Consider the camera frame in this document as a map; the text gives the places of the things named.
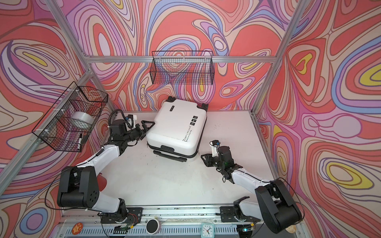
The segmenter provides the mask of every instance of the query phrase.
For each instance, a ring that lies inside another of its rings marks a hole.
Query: suitcase
[[[199,145],[207,120],[208,104],[168,97],[146,134],[154,154],[181,162],[191,161]]]

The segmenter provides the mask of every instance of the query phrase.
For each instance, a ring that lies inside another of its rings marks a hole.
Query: orange sticker
[[[77,224],[75,224],[72,229],[73,235],[78,235],[81,232],[82,228],[83,228],[82,223],[78,222]]]

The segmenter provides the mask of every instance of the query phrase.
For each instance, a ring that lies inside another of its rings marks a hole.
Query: black wire mesh basket
[[[66,89],[68,99],[64,105],[53,109],[55,112],[50,111],[52,106],[32,130],[33,134],[57,151],[82,151],[109,98],[107,93],[96,88],[75,86],[74,89],[70,86]],[[53,119],[43,129],[36,129],[49,112],[56,113]]]
[[[212,85],[212,51],[153,51],[152,84]]]

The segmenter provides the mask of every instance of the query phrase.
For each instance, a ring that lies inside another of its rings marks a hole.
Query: round black and white device
[[[149,234],[156,234],[160,230],[160,222],[157,219],[151,219],[146,224],[146,230]]]

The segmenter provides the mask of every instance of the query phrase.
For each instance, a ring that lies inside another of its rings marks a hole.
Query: clock face
[[[214,225],[203,223],[201,226],[201,237],[213,238],[214,237]]]

